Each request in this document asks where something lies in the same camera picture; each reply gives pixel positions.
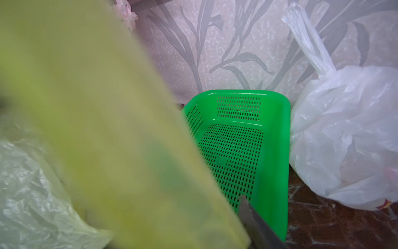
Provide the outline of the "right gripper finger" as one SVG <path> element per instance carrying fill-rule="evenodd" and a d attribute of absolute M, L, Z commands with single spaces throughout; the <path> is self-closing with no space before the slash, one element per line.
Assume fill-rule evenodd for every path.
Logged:
<path fill-rule="evenodd" d="M 289 248 L 252 207 L 245 195 L 239 197 L 238 217 L 251 239 L 250 249 Z"/>

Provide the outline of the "green plastic basket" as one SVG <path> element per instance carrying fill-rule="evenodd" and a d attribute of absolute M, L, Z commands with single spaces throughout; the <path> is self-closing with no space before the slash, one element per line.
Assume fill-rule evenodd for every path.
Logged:
<path fill-rule="evenodd" d="M 182 113 L 232 209 L 240 197 L 280 239 L 288 230 L 290 102 L 265 90 L 211 90 Z"/>

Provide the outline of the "white printed plastic bag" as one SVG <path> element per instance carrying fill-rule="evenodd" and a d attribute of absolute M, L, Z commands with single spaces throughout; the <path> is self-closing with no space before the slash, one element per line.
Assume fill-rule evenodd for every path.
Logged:
<path fill-rule="evenodd" d="M 283 17 L 318 78 L 291 114 L 289 163 L 317 195 L 359 210 L 398 201 L 398 71 L 347 66 L 337 70 L 305 10 Z"/>

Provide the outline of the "light green plastic bag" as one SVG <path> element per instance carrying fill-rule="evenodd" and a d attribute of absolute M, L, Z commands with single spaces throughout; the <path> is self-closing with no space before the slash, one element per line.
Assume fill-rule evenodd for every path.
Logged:
<path fill-rule="evenodd" d="M 249 247 L 173 96 L 108 1 L 1 1 L 1 84 L 120 247 Z"/>

